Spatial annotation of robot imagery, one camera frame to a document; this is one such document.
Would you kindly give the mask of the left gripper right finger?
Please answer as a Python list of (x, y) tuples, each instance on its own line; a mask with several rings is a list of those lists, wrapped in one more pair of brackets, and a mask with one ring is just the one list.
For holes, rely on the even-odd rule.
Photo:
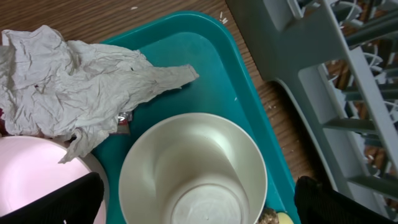
[(396, 224), (308, 176), (297, 180), (294, 203), (302, 224)]

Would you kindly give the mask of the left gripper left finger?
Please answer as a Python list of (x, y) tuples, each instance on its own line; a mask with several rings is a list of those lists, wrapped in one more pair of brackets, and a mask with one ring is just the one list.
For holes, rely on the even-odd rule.
[(44, 197), (1, 217), (1, 223), (93, 224), (104, 197), (99, 173), (90, 172)]

